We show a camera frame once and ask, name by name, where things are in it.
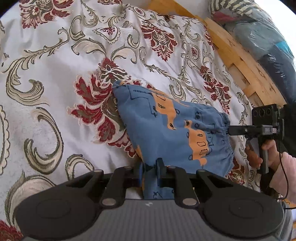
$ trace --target wooden bed frame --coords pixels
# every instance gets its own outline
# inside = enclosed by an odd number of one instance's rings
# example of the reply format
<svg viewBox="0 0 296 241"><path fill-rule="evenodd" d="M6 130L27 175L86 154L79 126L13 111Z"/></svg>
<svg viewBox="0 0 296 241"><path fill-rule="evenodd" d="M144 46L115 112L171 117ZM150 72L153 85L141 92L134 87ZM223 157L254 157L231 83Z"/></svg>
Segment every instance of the wooden bed frame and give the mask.
<svg viewBox="0 0 296 241"><path fill-rule="evenodd" d="M152 0L147 9L160 14L197 18L207 28L216 49L237 85L253 105L286 104L269 75L225 29L206 18L194 16L174 0Z"/></svg>

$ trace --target floral bedspread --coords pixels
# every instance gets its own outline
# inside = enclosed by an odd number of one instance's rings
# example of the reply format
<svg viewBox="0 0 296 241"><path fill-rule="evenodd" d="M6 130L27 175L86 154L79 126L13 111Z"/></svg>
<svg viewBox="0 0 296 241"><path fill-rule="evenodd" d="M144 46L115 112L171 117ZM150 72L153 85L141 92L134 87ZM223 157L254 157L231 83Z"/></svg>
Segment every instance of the floral bedspread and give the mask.
<svg viewBox="0 0 296 241"><path fill-rule="evenodd" d="M251 104L197 19L120 0L20 0L1 18L0 48L0 240L22 236L15 208L29 195L138 161L112 94L116 80L251 124ZM231 144L227 178L259 190L245 139Z"/></svg>

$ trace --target black plastic mount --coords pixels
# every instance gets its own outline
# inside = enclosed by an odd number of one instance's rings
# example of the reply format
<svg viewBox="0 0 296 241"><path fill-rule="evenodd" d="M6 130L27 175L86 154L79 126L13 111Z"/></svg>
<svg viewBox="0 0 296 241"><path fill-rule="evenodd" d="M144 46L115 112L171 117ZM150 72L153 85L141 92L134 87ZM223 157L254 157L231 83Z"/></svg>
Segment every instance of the black plastic mount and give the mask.
<svg viewBox="0 0 296 241"><path fill-rule="evenodd" d="M269 139L282 141L284 138L284 120L280 116L280 110L276 104L256 107L252 109L252 126L229 126L230 136L244 135L248 140L258 138L259 157L263 162L258 173L266 175L268 168L268 152L261 148Z"/></svg>
<svg viewBox="0 0 296 241"><path fill-rule="evenodd" d="M206 170L189 174L156 161L160 187L174 189L175 203L195 209L216 232L228 237L265 237L281 224L284 213L271 197L235 184ZM105 209L125 202L126 189L141 187L143 164L121 167L111 174L94 170L28 197L16 209L24 236L37 240L64 240L89 229Z"/></svg>

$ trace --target blue plastic wrap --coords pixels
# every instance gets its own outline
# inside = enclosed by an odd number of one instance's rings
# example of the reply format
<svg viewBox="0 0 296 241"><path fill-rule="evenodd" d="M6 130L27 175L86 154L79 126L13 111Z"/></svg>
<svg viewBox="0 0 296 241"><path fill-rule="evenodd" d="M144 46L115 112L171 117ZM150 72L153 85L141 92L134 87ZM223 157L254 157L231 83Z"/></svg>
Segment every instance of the blue plastic wrap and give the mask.
<svg viewBox="0 0 296 241"><path fill-rule="evenodd" d="M253 0L211 0L210 11L261 64L286 102L296 102L294 56L271 17Z"/></svg>

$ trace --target blue fabric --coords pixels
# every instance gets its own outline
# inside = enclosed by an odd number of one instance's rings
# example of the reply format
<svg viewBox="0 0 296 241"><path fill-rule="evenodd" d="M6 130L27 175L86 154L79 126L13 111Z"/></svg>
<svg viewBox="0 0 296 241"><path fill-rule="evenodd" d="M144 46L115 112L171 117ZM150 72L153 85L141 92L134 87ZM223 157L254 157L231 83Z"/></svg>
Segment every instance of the blue fabric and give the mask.
<svg viewBox="0 0 296 241"><path fill-rule="evenodd" d="M287 104L296 103L296 72L291 59L274 45L258 62L272 78Z"/></svg>
<svg viewBox="0 0 296 241"><path fill-rule="evenodd" d="M285 52L288 55L288 57L293 61L293 59L294 59L293 53L290 50L290 48L289 48L289 46L288 46L288 44L287 44L286 41L279 42L279 43L276 44L276 46L280 50L282 50L283 52Z"/></svg>
<svg viewBox="0 0 296 241"><path fill-rule="evenodd" d="M207 105L178 102L164 93L138 85L113 84L120 117L138 155L145 163L144 198L172 199L171 188L157 186L155 163L206 169L225 177L233 168L233 150L227 134L230 121Z"/></svg>
<svg viewBox="0 0 296 241"><path fill-rule="evenodd" d="M238 23L233 33L257 61L279 42L284 41L277 29L265 22Z"/></svg>

